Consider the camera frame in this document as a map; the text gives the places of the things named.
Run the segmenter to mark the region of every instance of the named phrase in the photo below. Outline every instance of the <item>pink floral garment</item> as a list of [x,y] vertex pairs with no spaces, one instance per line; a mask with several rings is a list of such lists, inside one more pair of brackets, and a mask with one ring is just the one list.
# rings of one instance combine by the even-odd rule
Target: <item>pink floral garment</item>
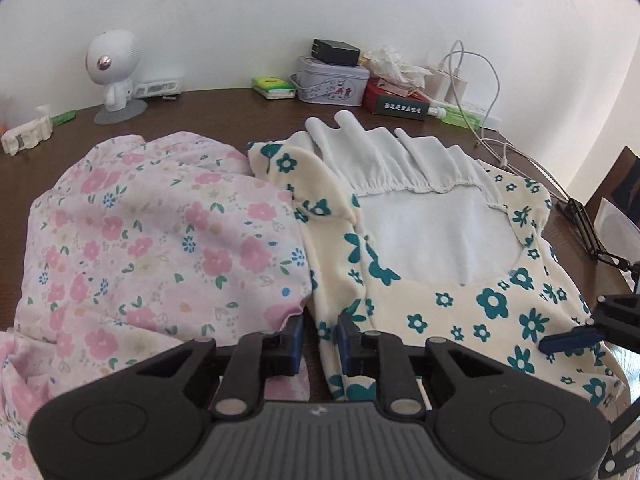
[[[291,195],[189,132],[95,146],[31,207],[13,330],[0,333],[0,478],[41,478],[43,402],[197,336],[220,346],[302,312],[309,272]],[[308,399],[306,368],[266,395]]]

